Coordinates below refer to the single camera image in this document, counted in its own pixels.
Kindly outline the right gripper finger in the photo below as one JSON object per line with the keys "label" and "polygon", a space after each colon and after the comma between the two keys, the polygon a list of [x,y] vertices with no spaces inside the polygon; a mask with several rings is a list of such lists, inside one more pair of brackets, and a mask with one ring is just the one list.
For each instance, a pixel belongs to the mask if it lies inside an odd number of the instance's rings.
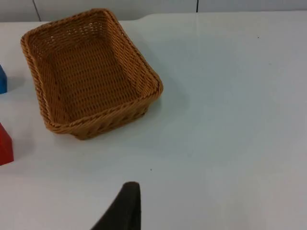
{"label": "right gripper finger", "polygon": [[126,182],[92,230],[141,230],[141,188]]}

